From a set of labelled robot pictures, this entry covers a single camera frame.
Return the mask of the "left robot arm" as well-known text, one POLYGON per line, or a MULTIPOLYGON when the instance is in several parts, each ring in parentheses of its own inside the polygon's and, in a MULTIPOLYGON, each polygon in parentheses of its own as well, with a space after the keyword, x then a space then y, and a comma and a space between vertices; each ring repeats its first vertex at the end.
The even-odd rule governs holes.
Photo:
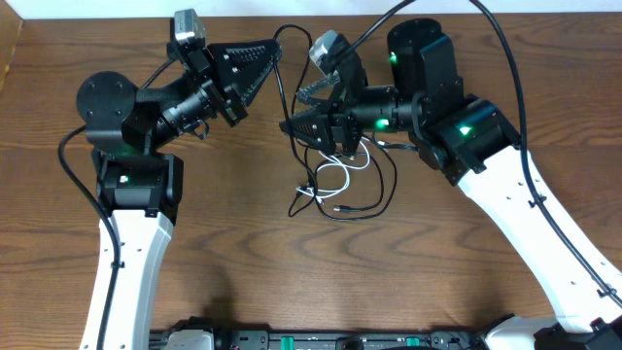
POLYGON ((165 87, 137 87, 103 71, 77 94, 93 147, 91 200, 100 217, 84 349, 148 348, 157 276, 183 195, 183 161, 159 148, 185 133, 205 139, 216 117, 240 123, 282 55, 274 39, 211 45, 197 39, 167 49, 185 71, 165 87))

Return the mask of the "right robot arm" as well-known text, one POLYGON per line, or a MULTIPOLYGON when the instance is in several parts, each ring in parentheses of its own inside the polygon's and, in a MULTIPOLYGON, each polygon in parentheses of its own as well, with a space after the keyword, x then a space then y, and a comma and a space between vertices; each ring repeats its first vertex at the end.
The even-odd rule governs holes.
POLYGON ((354 45, 329 31, 310 48, 323 72, 297 97, 303 112, 282 130, 325 155, 353 154, 368 132, 408 134, 420 159, 441 172, 499 227, 536 277, 554 315, 508 316, 478 339, 483 349, 617 349, 621 274, 587 238, 542 180, 523 125, 468 94, 454 45, 441 25, 416 18, 387 37, 394 81, 373 87, 354 45))

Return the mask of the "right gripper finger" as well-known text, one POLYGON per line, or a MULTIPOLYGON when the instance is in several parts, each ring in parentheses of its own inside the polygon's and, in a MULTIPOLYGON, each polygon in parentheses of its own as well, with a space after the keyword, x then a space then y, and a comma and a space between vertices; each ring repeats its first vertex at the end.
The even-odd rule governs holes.
POLYGON ((325 155, 333 155, 336 144, 331 132, 328 115, 315 108, 295 114, 279 123, 280 129, 289 136, 305 142, 325 155))
POLYGON ((295 96, 297 100, 304 105, 317 105, 322 102, 322 99, 316 98, 315 94, 325 88, 333 87, 340 82, 339 74, 337 72, 332 72, 321 80, 300 89, 295 96))

